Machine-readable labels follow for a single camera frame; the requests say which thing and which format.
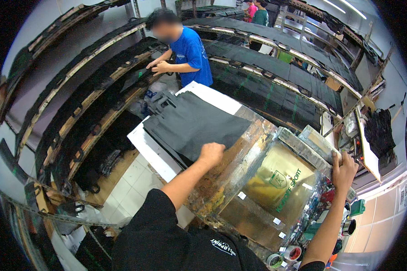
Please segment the shield logo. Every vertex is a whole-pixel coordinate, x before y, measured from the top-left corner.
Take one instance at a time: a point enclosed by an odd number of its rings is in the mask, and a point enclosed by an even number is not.
[[[286,177],[279,171],[274,171],[273,176],[271,176],[270,181],[271,185],[278,189],[285,188],[288,183],[286,182]]]

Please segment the hair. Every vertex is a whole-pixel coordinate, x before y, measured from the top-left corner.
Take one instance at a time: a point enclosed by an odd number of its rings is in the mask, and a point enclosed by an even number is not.
[[[268,5],[266,0],[256,0],[256,2],[260,3],[262,7],[266,7]]]
[[[181,20],[175,13],[167,8],[156,8],[147,18],[146,18],[146,30],[151,30],[154,26],[161,23],[180,23]]]

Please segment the pink shirt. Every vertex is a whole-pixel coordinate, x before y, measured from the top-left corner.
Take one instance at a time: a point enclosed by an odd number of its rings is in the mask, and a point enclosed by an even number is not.
[[[247,9],[247,12],[250,14],[250,18],[249,18],[249,23],[251,23],[252,22],[252,18],[253,18],[253,16],[254,16],[254,14],[255,14],[255,12],[258,10],[258,7],[257,6],[255,6],[255,5],[251,5],[251,6],[249,6],[249,8]]]

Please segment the white tile floor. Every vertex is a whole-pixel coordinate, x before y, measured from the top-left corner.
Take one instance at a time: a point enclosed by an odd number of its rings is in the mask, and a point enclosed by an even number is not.
[[[111,223],[118,223],[126,217],[134,216],[145,201],[149,190],[163,187],[147,165],[147,160],[139,154],[105,201],[101,213]],[[177,217],[179,225],[184,228],[194,218],[194,214],[182,206]]]

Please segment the blue t-shirt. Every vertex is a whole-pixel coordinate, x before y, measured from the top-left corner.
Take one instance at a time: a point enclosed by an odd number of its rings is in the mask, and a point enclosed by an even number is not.
[[[176,64],[188,63],[192,68],[198,68],[197,72],[181,72],[183,87],[191,81],[210,86],[213,83],[210,64],[206,57],[201,38],[192,29],[184,27],[181,37],[170,44],[170,48],[176,54]]]

